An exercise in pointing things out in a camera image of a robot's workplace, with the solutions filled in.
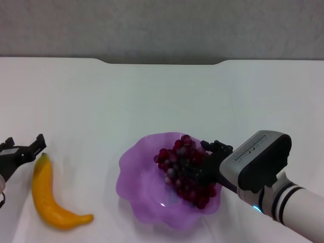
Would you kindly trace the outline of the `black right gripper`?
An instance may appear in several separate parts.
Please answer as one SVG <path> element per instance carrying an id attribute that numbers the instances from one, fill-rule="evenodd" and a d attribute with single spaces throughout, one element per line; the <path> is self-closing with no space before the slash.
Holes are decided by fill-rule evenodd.
<path id="1" fill-rule="evenodd" d="M 201 173 L 199 175 L 199 184 L 202 186 L 209 186 L 218 183 L 237 194 L 237 187 L 230 183 L 220 173 L 220 164 L 224 159 L 232 154 L 233 147 L 231 145 L 223 144 L 218 140 L 215 140 L 212 143 L 202 140 L 200 144 L 205 151 L 209 151 L 211 154 L 203 160 L 200 168 Z"/>

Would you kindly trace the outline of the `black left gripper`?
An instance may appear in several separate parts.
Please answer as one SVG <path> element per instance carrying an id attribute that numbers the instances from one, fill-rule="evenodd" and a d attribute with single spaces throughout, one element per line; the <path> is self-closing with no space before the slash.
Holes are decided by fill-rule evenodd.
<path id="1" fill-rule="evenodd" d="M 34 161 L 47 146 L 43 134 L 39 134 L 30 146 L 14 145 L 15 142 L 12 137 L 0 144 L 1 176 L 5 182 L 21 165 Z"/>

